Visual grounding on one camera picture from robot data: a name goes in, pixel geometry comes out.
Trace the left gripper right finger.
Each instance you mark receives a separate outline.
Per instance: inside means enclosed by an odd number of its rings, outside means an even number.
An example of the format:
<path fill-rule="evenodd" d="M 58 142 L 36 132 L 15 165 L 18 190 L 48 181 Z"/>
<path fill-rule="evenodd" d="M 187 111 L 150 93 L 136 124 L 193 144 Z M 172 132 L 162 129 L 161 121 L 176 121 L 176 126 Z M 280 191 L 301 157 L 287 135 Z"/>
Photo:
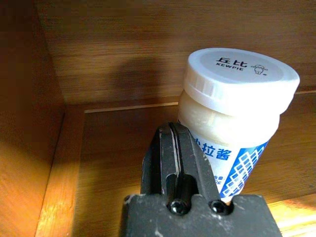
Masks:
<path fill-rule="evenodd" d="M 179 123 L 173 123 L 172 128 L 177 137 L 184 174 L 194 178 L 198 194 L 206 200 L 220 199 L 209 160 L 188 128 Z"/>

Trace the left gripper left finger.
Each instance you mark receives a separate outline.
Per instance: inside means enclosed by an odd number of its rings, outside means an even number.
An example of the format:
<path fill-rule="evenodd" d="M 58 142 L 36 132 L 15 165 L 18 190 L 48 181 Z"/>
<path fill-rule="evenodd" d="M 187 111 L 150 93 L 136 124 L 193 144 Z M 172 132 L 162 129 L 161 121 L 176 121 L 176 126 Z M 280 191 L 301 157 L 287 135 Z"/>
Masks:
<path fill-rule="evenodd" d="M 180 124 L 159 126 L 142 164 L 142 194 L 176 196 L 180 188 Z"/>

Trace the white-lidded salad dressing jar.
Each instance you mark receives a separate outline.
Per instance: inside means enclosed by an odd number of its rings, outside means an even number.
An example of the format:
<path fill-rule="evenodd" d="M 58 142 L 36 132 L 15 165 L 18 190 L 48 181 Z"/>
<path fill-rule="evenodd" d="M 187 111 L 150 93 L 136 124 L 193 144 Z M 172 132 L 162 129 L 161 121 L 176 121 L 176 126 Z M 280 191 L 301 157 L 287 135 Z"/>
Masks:
<path fill-rule="evenodd" d="M 256 52 L 206 48 L 191 53 L 178 104 L 209 161 L 223 202 L 240 194 L 300 83 L 289 65 Z"/>

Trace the wooden cabinet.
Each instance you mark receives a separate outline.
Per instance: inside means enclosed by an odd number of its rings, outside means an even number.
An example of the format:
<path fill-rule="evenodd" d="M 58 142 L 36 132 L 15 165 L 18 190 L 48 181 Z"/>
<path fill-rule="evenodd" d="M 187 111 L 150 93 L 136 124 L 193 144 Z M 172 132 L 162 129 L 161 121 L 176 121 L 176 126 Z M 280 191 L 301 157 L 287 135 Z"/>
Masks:
<path fill-rule="evenodd" d="M 316 237 L 316 0 L 0 0 L 0 237 L 117 237 L 189 54 L 258 52 L 300 76 L 245 188 Z"/>

